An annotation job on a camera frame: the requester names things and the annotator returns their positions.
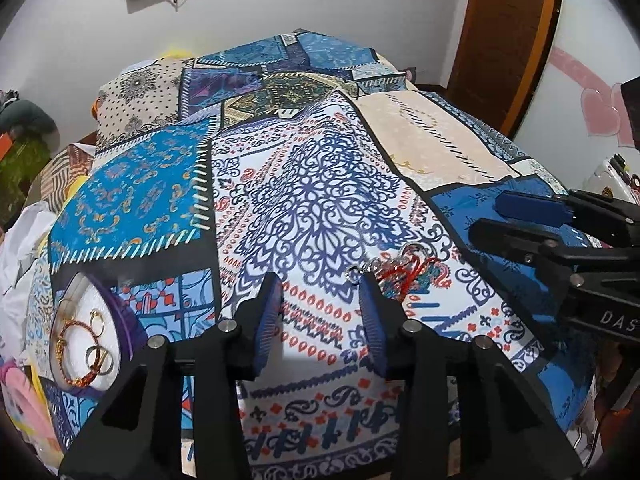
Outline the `white purple jewelry box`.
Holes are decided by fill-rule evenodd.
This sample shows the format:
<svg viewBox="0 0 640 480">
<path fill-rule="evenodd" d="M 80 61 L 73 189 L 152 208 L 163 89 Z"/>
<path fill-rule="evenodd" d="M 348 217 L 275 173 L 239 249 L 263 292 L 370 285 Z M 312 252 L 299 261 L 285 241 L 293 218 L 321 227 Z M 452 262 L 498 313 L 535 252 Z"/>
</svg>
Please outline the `white purple jewelry box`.
<svg viewBox="0 0 640 480">
<path fill-rule="evenodd" d="M 136 321 L 95 278 L 77 273 L 56 302 L 50 333 L 53 381 L 64 392 L 97 399 L 134 355 Z"/>
</svg>

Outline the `pink slipper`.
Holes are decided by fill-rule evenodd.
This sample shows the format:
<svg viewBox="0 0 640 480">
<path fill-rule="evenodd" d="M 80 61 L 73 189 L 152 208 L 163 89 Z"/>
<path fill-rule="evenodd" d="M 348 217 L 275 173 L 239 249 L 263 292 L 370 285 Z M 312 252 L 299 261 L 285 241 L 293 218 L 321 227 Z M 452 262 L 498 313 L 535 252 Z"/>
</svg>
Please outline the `pink slipper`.
<svg viewBox="0 0 640 480">
<path fill-rule="evenodd" d="M 14 426 L 29 437 L 53 436 L 46 406 L 25 373 L 11 361 L 1 367 L 1 392 Z"/>
</svg>

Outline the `brown wooden door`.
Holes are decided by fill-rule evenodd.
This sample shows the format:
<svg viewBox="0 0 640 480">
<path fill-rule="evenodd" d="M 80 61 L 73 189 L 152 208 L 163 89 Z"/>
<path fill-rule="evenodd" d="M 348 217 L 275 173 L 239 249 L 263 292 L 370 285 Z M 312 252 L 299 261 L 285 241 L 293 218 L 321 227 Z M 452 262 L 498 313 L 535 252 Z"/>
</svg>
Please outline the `brown wooden door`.
<svg viewBox="0 0 640 480">
<path fill-rule="evenodd" d="M 547 64 L 562 0 L 468 0 L 447 99 L 512 139 Z"/>
</svg>

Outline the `blue patchwork bedspread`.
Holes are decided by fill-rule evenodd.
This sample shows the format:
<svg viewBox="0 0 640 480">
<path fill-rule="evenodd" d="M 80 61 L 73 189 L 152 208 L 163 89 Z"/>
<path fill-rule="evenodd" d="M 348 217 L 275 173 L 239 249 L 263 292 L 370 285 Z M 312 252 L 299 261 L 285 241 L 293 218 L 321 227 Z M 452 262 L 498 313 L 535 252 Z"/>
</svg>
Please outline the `blue patchwork bedspread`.
<svg viewBox="0 0 640 480">
<path fill-rule="evenodd" d="M 570 428 L 591 385 L 586 364 L 552 359 L 510 304 L 465 261 L 425 199 L 462 188 L 482 210 L 485 185 L 526 192 L 562 183 L 497 130 L 420 93 L 373 50 L 299 29 L 201 58 L 128 67 L 96 100 L 88 181 L 64 206 L 37 259 L 25 348 L 47 402 L 56 467 L 99 401 L 53 381 L 56 302 L 81 272 L 116 296 L 134 352 L 153 336 L 200 336 L 262 278 L 283 304 L 265 369 L 236 388 L 257 479 L 322 479 L 380 469 L 398 440 L 400 389 L 375 375 L 344 278 L 365 258 L 417 242 L 430 255 L 408 315 L 457 340 L 492 338 L 544 384 Z"/>
</svg>

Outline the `white cloth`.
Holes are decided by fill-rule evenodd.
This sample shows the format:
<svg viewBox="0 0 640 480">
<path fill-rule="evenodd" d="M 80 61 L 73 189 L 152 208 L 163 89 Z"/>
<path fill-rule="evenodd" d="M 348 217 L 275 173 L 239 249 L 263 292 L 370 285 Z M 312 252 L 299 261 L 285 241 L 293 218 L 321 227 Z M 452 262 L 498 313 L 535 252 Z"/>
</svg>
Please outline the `white cloth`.
<svg viewBox="0 0 640 480">
<path fill-rule="evenodd" d="M 44 200 L 18 216 L 1 243 L 1 359 L 17 359 L 24 350 L 28 294 L 38 247 L 54 225 L 56 214 Z"/>
</svg>

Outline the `striped orange pillow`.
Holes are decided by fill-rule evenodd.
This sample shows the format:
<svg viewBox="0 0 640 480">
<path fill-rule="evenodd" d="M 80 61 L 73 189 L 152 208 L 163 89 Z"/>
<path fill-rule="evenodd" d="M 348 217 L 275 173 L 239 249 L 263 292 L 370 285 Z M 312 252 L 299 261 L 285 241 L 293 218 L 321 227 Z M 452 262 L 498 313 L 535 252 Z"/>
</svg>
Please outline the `striped orange pillow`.
<svg viewBox="0 0 640 480">
<path fill-rule="evenodd" d="M 96 147 L 72 143 L 60 151 L 44 167 L 40 180 L 40 197 L 58 214 L 67 198 L 68 189 L 79 177 L 88 176 L 96 154 Z"/>
</svg>

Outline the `green patterned cloth cabinet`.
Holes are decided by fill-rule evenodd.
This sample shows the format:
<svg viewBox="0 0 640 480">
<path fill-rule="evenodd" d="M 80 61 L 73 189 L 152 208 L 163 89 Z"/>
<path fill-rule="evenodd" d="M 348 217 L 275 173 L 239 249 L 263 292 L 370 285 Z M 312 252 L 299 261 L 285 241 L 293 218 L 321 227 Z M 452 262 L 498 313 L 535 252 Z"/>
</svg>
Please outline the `green patterned cloth cabinet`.
<svg viewBox="0 0 640 480">
<path fill-rule="evenodd" d="M 51 156 L 39 136 L 21 136 L 1 159 L 1 227 L 9 229 L 20 215 L 35 178 Z"/>
</svg>

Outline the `orange box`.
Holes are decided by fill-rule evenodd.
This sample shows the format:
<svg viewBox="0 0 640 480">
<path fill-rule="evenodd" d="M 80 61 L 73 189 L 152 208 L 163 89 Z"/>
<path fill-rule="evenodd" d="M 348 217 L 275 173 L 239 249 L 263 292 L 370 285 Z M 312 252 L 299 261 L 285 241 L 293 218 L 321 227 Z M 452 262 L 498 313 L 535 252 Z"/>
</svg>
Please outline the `orange box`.
<svg viewBox="0 0 640 480">
<path fill-rule="evenodd" d="M 4 156 L 9 153 L 12 145 L 13 141 L 9 133 L 5 133 L 0 136 L 0 160 L 4 159 Z"/>
</svg>

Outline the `pile of clothes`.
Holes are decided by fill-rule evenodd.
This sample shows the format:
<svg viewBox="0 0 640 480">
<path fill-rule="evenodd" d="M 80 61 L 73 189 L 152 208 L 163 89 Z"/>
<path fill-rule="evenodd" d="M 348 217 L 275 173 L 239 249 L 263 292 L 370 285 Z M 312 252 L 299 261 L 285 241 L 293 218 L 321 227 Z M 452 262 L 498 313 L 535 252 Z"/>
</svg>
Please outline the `pile of clothes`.
<svg viewBox="0 0 640 480">
<path fill-rule="evenodd" d="M 19 136 L 46 136 L 55 132 L 54 120 L 38 105 L 22 100 L 17 91 L 1 92 L 1 133 Z"/>
</svg>

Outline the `yellow plush item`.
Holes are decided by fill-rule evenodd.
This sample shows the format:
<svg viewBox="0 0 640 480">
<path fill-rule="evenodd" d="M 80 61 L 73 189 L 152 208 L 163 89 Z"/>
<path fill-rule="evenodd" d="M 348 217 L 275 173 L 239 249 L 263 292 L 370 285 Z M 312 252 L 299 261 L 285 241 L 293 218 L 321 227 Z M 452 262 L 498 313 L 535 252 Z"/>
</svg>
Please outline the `yellow plush item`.
<svg viewBox="0 0 640 480">
<path fill-rule="evenodd" d="M 193 58 L 194 53 L 189 49 L 171 47 L 163 50 L 159 58 Z"/>
</svg>

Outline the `pink bow wall sticker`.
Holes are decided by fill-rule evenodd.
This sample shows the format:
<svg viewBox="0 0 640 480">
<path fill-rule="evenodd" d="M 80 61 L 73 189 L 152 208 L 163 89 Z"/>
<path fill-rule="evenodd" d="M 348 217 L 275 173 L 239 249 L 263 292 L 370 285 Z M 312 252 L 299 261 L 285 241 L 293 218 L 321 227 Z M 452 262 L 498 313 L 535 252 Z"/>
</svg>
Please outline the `pink bow wall sticker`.
<svg viewBox="0 0 640 480">
<path fill-rule="evenodd" d="M 590 136 L 615 136 L 621 148 L 636 147 L 621 84 L 610 86 L 577 58 L 557 47 L 551 49 L 549 63 L 582 88 L 580 107 Z"/>
</svg>

